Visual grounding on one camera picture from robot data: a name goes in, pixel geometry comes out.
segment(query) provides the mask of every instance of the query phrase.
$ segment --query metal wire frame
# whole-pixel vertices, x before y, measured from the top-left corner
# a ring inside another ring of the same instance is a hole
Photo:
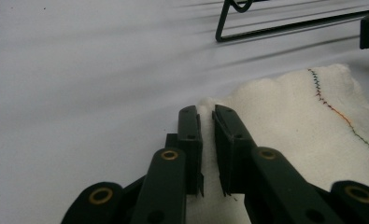
[[[353,12],[353,13],[348,13],[348,14],[343,14],[343,15],[338,15],[338,16],[326,17],[322,19],[315,19],[315,20],[310,20],[310,21],[300,21],[300,22],[295,22],[291,24],[269,27],[265,29],[260,29],[260,30],[255,30],[255,31],[250,31],[250,32],[245,32],[245,33],[240,33],[240,34],[235,34],[235,35],[222,36],[222,30],[224,29],[224,24],[225,24],[225,21],[227,20],[227,15],[228,15],[230,6],[232,6],[237,12],[244,13],[248,11],[248,9],[251,7],[253,2],[255,2],[255,0],[248,0],[248,1],[242,1],[242,2],[237,2],[237,3],[235,2],[235,0],[225,0],[224,1],[224,5],[222,7],[222,11],[220,15],[219,25],[217,26],[217,31],[216,31],[217,42],[228,42],[228,41],[239,40],[239,39],[244,39],[244,38],[253,38],[253,37],[259,37],[263,35],[272,35],[272,34],[277,34],[277,33],[282,33],[282,32],[288,32],[292,30],[303,29],[307,27],[313,27],[313,26],[322,25],[322,24],[357,19],[357,18],[364,17],[369,14],[369,10],[365,10],[365,11]]]

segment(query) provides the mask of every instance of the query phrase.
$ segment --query red stitching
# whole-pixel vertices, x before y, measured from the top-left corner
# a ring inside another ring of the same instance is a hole
[[[333,112],[335,112],[339,117],[341,117],[349,126],[349,128],[352,130],[352,132],[355,134],[355,136],[357,136],[360,140],[362,140],[368,147],[369,147],[369,143],[368,141],[366,141],[363,137],[361,137],[355,130],[355,128],[353,127],[352,123],[350,122],[350,120],[341,112],[339,112],[337,109],[335,109],[332,105],[330,105],[326,100],[324,100],[324,98],[321,96],[321,86],[320,86],[320,82],[319,82],[319,77],[318,74],[313,71],[312,69],[308,69],[308,71],[312,74],[313,76],[313,80],[315,81],[315,86],[316,86],[316,96],[319,97],[319,101],[322,101],[324,105],[327,105]]]

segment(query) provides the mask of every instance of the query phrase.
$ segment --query towel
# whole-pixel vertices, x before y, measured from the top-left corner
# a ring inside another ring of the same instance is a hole
[[[223,196],[214,124],[215,105],[234,109],[259,147],[279,150],[307,182],[369,186],[369,103],[343,64],[251,80],[223,99],[197,106],[204,138],[205,198],[188,197],[187,223],[250,223],[244,195]]]

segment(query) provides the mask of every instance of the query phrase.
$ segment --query white table surface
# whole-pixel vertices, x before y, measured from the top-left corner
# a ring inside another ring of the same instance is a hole
[[[227,28],[240,27],[227,32],[369,9],[369,1],[303,2],[231,11]],[[218,44],[221,7],[222,0],[0,0],[0,223],[59,223],[88,186],[127,186],[177,131],[179,109],[241,82],[346,63],[369,98],[359,21]]]

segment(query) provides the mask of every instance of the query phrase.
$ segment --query white fabric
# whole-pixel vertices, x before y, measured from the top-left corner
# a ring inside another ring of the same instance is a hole
[[[206,196],[188,199],[188,223],[249,223],[243,195],[222,195],[211,119],[215,104],[234,109],[258,146],[281,151],[308,182],[327,190],[338,180],[369,186],[369,103],[359,83],[342,64],[305,69],[200,102]]]

